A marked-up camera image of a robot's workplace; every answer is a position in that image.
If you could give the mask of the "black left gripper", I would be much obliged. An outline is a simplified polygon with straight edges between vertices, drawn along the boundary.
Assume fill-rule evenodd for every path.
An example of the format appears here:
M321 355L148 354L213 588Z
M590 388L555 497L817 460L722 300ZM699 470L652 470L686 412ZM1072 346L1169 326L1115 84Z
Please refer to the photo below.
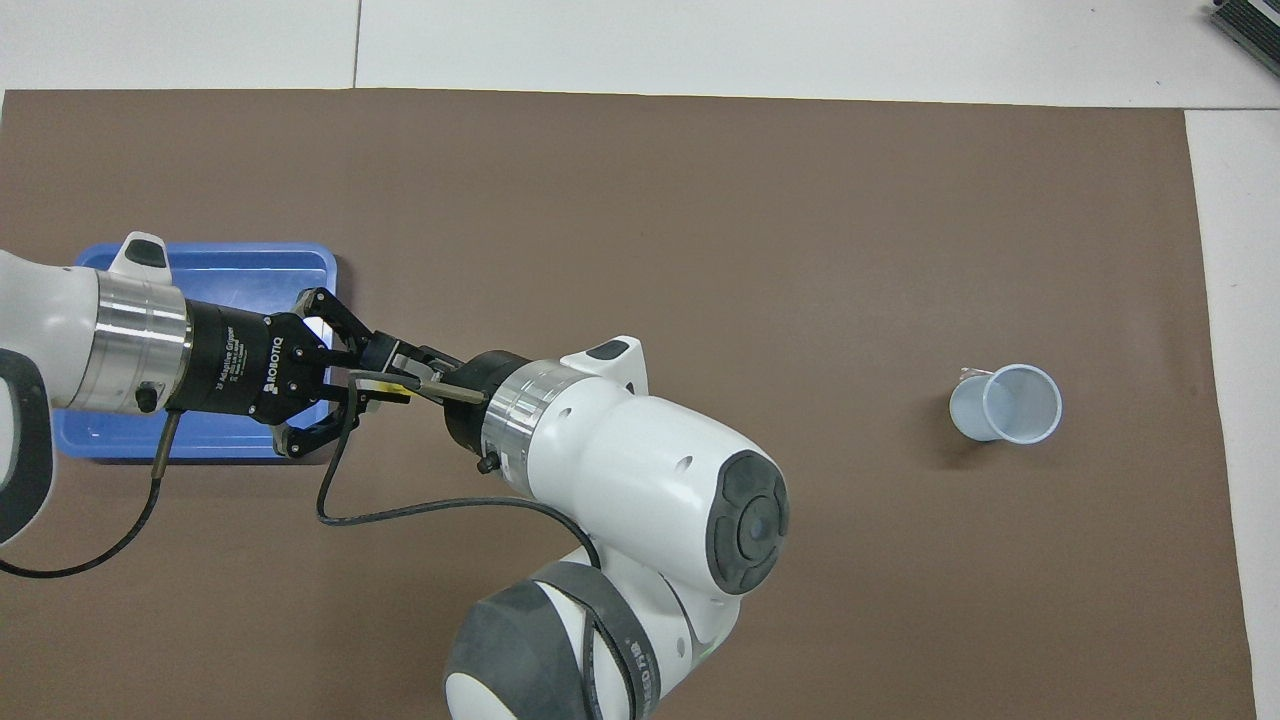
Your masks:
M186 310L191 347L165 407L256 421L287 421L312 407L323 397L324 368L365 369L369 341L388 334L371 331L325 288L301 292L293 313L262 315L196 300ZM329 327L342 348L321 346L301 316ZM358 428L371 404L408 401L403 386L356 386L355 401L335 401L311 425L274 425L271 448L280 457L303 457Z

